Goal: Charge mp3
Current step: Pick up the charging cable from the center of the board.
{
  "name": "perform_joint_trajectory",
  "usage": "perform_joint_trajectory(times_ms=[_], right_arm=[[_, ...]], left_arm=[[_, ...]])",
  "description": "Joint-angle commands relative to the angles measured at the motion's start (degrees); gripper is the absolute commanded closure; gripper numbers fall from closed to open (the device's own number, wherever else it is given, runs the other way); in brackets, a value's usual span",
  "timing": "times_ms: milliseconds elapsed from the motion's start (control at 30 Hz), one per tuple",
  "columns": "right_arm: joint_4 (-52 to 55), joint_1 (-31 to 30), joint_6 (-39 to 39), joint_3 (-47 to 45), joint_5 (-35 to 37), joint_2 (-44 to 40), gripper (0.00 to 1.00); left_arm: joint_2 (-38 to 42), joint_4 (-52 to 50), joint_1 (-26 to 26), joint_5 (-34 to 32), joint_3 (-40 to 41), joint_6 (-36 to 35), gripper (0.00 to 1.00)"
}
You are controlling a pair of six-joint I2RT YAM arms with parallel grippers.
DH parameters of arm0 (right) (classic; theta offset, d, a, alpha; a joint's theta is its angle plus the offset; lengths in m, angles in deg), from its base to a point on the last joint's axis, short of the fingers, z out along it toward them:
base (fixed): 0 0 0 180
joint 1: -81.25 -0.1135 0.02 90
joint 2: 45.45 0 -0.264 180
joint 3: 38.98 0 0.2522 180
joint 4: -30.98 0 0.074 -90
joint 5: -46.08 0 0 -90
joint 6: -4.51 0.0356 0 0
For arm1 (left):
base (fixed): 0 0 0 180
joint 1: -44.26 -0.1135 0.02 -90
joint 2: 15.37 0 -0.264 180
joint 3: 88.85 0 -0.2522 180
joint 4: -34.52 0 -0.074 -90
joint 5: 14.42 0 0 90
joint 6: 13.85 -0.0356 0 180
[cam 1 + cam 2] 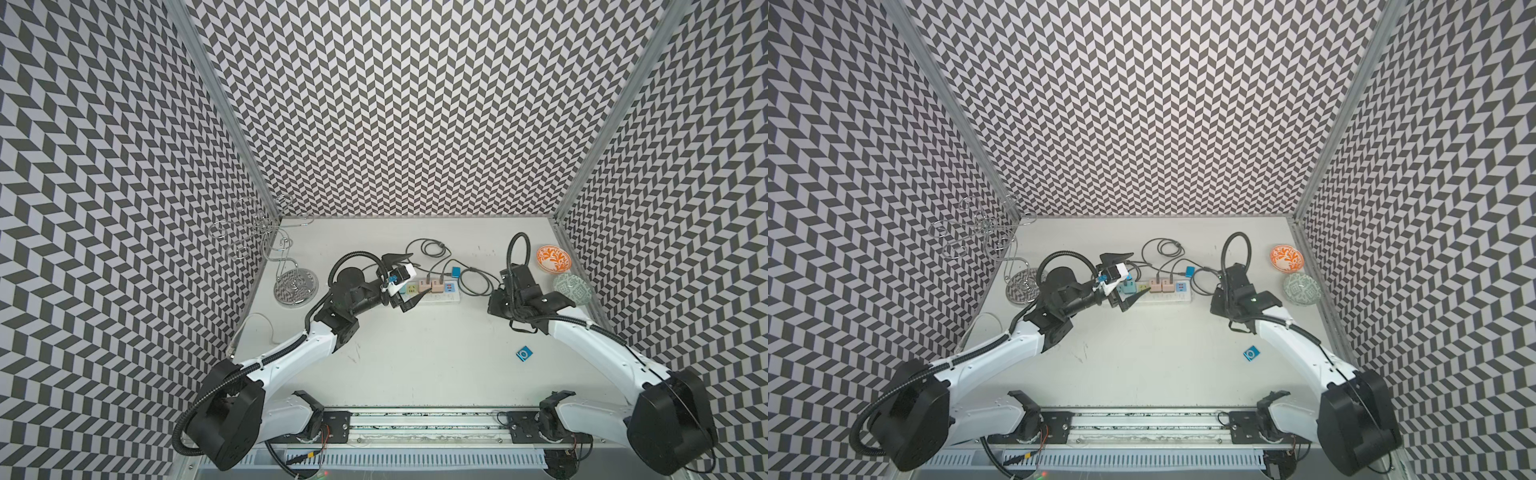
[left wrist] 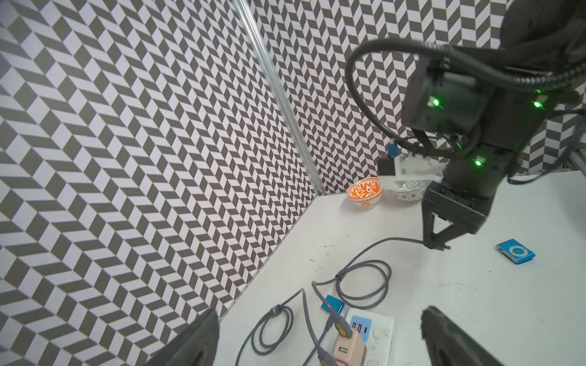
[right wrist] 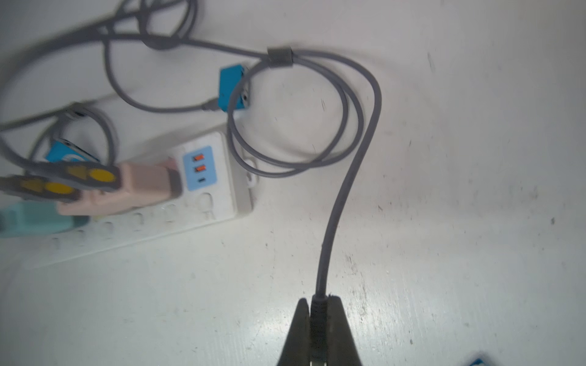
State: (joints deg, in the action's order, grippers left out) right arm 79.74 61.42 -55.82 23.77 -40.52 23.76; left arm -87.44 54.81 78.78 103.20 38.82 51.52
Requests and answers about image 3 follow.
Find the teal usb charger plug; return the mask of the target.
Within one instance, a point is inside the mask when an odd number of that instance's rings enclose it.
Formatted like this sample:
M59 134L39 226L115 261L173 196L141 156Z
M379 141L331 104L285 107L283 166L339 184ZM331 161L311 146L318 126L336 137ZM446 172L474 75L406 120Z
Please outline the teal usb charger plug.
M48 202L19 201L1 209L1 238L47 236L83 227L87 216L63 216Z

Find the blue square mp3 player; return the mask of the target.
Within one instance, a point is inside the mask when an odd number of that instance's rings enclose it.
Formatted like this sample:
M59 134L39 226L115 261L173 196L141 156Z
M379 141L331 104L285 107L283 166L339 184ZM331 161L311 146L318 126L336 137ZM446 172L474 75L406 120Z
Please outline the blue square mp3 player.
M64 139L54 140L50 145L50 149L45 154L44 159L51 163L60 161L99 163L99 160L95 156Z
M233 66L227 66L219 72L219 83L218 83L218 108L223 112L227 112L230 96L234 92L237 84L247 74L248 68L244 64L237 64ZM250 96L249 96L249 84L244 84L237 97L235 110L244 110L249 107Z

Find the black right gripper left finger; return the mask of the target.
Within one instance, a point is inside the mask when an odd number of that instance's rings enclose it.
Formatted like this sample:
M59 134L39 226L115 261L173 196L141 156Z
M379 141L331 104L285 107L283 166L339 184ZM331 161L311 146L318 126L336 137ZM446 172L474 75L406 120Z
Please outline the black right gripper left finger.
M298 301L277 366L311 365L311 324L308 302Z

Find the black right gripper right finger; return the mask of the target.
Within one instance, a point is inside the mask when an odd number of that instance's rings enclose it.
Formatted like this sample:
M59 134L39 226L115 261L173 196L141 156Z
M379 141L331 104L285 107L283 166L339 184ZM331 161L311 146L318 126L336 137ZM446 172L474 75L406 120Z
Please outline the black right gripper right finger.
M327 361L329 366L361 366L343 302L340 297L327 300Z

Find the pink usb charger plug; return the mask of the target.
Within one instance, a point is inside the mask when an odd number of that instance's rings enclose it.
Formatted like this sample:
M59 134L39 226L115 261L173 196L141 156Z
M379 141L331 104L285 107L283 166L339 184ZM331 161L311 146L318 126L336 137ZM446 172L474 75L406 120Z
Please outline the pink usb charger plug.
M57 203L56 209L64 216L109 216L149 207L171 198L171 191L84 191L78 201Z

